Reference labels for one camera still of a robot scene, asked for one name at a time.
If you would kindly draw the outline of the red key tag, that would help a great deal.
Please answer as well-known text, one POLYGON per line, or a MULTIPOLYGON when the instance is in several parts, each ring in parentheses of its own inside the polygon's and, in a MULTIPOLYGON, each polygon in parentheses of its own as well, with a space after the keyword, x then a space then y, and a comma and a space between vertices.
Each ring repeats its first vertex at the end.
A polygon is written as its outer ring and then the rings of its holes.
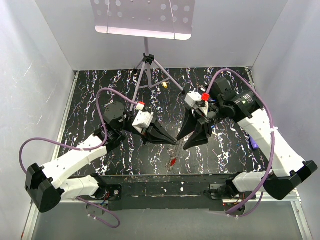
POLYGON ((169 166, 170 167, 173 167, 175 164, 176 164, 176 158, 174 158, 174 159, 172 159, 171 161, 170 161, 170 164, 169 164, 169 166))

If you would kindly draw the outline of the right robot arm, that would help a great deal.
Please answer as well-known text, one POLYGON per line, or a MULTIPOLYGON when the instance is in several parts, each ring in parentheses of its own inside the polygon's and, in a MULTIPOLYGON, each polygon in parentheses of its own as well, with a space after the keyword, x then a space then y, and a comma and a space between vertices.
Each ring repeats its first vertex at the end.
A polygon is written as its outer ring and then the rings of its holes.
POLYGON ((185 96, 186 108, 182 128, 176 137, 181 140, 189 135, 183 149, 206 145, 212 127, 225 119, 237 123, 257 143, 267 157, 270 171, 237 173, 226 180, 226 192, 237 199, 244 192, 267 192, 276 200, 284 199, 293 189, 309 178, 317 169, 312 160, 304 160, 285 141, 275 127, 262 102, 252 90, 237 93, 225 77, 220 77, 200 91, 190 91, 185 96))

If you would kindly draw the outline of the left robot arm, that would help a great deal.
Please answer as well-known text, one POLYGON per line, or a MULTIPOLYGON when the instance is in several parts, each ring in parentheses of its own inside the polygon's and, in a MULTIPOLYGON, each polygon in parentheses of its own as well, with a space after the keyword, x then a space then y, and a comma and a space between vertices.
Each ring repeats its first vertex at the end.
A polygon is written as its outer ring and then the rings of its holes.
POLYGON ((79 150, 72 149, 42 166, 34 163, 28 167, 25 189, 39 212, 46 213, 61 200, 75 197, 103 199, 111 188, 98 176, 71 176, 116 149, 126 139, 123 131, 139 135, 145 144, 176 145, 177 141, 161 126, 148 107, 139 102, 137 109, 138 113, 132 115, 121 102, 109 104, 102 116, 104 124, 79 144, 79 150))

